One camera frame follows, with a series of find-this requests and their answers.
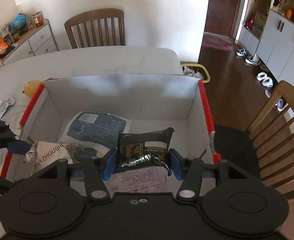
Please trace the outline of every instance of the blue ball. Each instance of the blue ball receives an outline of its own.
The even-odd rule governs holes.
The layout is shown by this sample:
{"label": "blue ball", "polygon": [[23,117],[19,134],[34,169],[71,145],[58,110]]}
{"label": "blue ball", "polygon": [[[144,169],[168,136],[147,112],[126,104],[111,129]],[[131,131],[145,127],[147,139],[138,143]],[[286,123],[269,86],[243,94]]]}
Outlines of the blue ball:
{"label": "blue ball", "polygon": [[20,29],[26,24],[26,17],[23,14],[18,14],[12,21],[12,27]]}

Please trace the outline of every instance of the jar with red lid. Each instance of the jar with red lid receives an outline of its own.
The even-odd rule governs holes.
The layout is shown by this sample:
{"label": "jar with red lid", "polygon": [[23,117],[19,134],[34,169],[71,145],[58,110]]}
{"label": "jar with red lid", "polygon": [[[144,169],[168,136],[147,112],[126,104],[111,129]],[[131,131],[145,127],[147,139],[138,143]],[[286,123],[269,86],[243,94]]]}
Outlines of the jar with red lid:
{"label": "jar with red lid", "polygon": [[43,15],[42,15],[42,11],[39,11],[35,14],[32,15],[34,17],[34,23],[36,24],[36,27],[40,27],[41,25],[43,25]]}

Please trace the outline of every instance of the door handle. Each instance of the door handle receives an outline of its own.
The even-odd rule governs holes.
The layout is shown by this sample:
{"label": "door handle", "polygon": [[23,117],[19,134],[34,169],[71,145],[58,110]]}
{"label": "door handle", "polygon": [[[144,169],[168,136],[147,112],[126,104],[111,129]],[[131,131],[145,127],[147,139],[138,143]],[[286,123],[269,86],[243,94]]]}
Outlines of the door handle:
{"label": "door handle", "polygon": [[283,23],[283,25],[281,26],[280,32],[283,31],[283,27],[284,27],[285,23]]}
{"label": "door handle", "polygon": [[279,20],[279,24],[278,24],[277,30],[279,30],[280,24],[281,24],[281,20]]}

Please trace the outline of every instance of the brown door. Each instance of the brown door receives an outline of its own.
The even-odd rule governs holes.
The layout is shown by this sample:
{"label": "brown door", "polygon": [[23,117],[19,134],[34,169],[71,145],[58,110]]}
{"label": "brown door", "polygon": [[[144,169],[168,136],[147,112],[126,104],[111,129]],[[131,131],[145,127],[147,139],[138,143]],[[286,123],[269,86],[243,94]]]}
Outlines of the brown door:
{"label": "brown door", "polygon": [[238,0],[209,0],[205,32],[230,36]]}

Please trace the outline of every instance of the screw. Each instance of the screw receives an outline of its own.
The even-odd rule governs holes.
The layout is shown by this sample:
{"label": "screw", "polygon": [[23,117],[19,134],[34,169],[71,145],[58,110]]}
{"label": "screw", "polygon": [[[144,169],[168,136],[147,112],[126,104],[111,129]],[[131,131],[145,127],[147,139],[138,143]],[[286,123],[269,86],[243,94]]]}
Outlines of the screw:
{"label": "screw", "polygon": [[146,198],[140,198],[139,199],[139,202],[140,203],[146,203],[146,202],[148,202],[148,199],[146,199]]}
{"label": "screw", "polygon": [[130,203],[130,204],[133,204],[133,205],[137,205],[137,204],[139,203],[139,201],[136,200],[136,199],[132,199],[132,200],[130,200],[129,203]]}
{"label": "screw", "polygon": [[195,196],[195,193],[192,190],[185,189],[179,192],[179,195],[183,198],[192,198]]}
{"label": "screw", "polygon": [[93,198],[104,198],[107,196],[107,192],[105,192],[103,190],[95,190],[95,191],[91,192],[91,196]]}

